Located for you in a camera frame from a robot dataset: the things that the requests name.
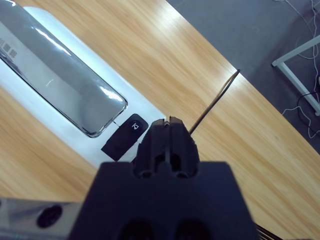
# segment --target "wood grain surface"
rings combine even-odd
[[[188,128],[236,71],[165,0],[17,2],[50,11]],[[83,200],[95,169],[0,94],[0,195]],[[320,157],[247,80],[237,77],[193,137],[201,160],[232,166],[258,224],[283,238],[320,239]]]
[[[258,224],[320,239],[320,157],[242,75],[192,137],[202,161],[230,164]]]

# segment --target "screw hole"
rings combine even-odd
[[[140,174],[140,177],[142,179],[149,179],[152,177],[152,172],[151,171],[144,171]]]
[[[61,217],[63,209],[60,205],[47,207],[36,220],[39,228],[46,229],[54,225]]]
[[[184,172],[179,172],[177,175],[176,175],[177,178],[179,179],[187,179],[188,178],[188,175],[185,174]]]
[[[176,231],[176,240],[212,240],[206,226],[197,220],[182,222]]]
[[[154,232],[146,221],[133,221],[121,231],[119,240],[154,240]]]

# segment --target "white metal frame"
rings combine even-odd
[[[278,67],[281,72],[291,81],[291,83],[298,89],[298,91],[302,94],[309,94],[309,90],[303,85],[303,83],[299,80],[299,78],[290,70],[290,68],[285,64],[285,61],[295,57],[296,55],[304,52],[305,50],[312,48],[313,46],[320,43],[320,35],[307,41],[301,46],[295,48],[294,50],[288,52],[282,57],[278,58],[272,63],[272,66]],[[305,99],[309,102],[309,104],[315,110],[315,115],[320,116],[320,104],[319,102],[311,95],[304,96]]]

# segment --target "barcode label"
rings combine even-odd
[[[17,51],[11,48],[11,46],[5,42],[2,38],[0,38],[0,48],[3,48],[11,58],[15,58],[17,56]]]
[[[14,49],[12,49],[12,50],[10,51],[9,55],[14,59],[15,56],[17,55],[17,52],[16,52]]]
[[[3,47],[3,50],[5,50],[6,52],[9,52],[10,49],[11,49],[11,47],[8,43],[6,43]]]

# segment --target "white cable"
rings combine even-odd
[[[302,14],[288,1],[288,0],[273,0],[275,2],[286,2],[302,19],[303,21],[305,22],[305,24],[307,25],[308,29],[310,30],[310,32],[312,33],[312,39],[314,39],[317,35],[317,30],[318,30],[318,27],[317,27],[317,24],[316,24],[316,18],[317,18],[317,14],[320,12],[319,11],[315,11],[315,6],[318,5],[320,3],[317,2],[316,4],[314,4],[314,0],[310,0],[310,3],[311,3],[311,8],[312,8],[312,12],[313,12],[313,17],[311,18],[311,20],[309,20],[307,22],[307,20],[302,16]],[[313,26],[314,26],[314,32],[312,31],[312,29],[310,28],[309,26],[309,23],[313,21]],[[304,58],[304,59],[307,59],[307,60],[313,60],[313,66],[314,66],[314,69],[315,69],[315,72],[316,72],[316,75],[315,75],[315,82],[314,82],[314,87],[313,87],[313,91],[316,92],[316,88],[317,88],[317,83],[318,83],[318,74],[319,74],[319,71],[318,71],[318,68],[317,68],[317,64],[316,64],[316,57],[319,55],[319,49],[318,49],[318,45],[315,45],[313,46],[312,48],[312,57],[306,57],[306,56],[303,56],[301,54],[299,54],[300,57]],[[318,93],[316,93],[316,97],[317,97],[317,100],[318,100],[318,103],[320,103],[319,101],[319,95]],[[285,109],[282,113],[282,115],[284,115],[286,113],[286,111],[294,111],[296,109],[300,109],[301,113],[304,115],[304,117],[306,119],[308,119],[309,121],[309,124],[308,124],[308,136],[310,139],[313,139],[318,133],[320,133],[320,130],[316,131],[314,135],[311,136],[310,134],[310,128],[311,128],[311,119],[304,113],[304,111],[302,110],[302,108],[300,106],[296,106],[292,109]]]
[[[300,111],[301,111],[301,113],[303,114],[303,116],[304,116],[306,119],[309,120],[308,136],[309,136],[310,139],[313,139],[318,133],[320,133],[320,130],[316,131],[315,134],[311,136],[311,134],[310,134],[311,119],[310,119],[307,115],[305,115],[304,111],[302,110],[302,108],[301,108],[300,106],[296,106],[296,107],[294,107],[294,108],[292,108],[292,109],[288,109],[288,108],[287,108],[287,109],[285,109],[285,110],[283,111],[282,115],[284,115],[284,114],[286,113],[286,111],[293,111],[293,110],[296,110],[296,109],[300,109]]]

